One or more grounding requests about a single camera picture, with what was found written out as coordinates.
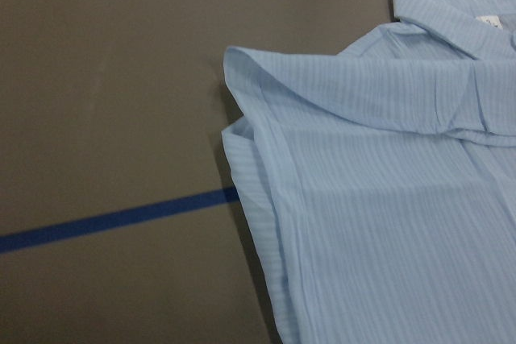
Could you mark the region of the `light blue button-up shirt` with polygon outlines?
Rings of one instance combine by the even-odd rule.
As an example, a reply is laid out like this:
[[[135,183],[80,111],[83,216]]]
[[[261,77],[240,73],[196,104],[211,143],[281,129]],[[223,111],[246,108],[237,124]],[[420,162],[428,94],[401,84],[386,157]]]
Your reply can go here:
[[[231,47],[223,147],[284,343],[515,340],[515,0],[393,0],[334,56]]]

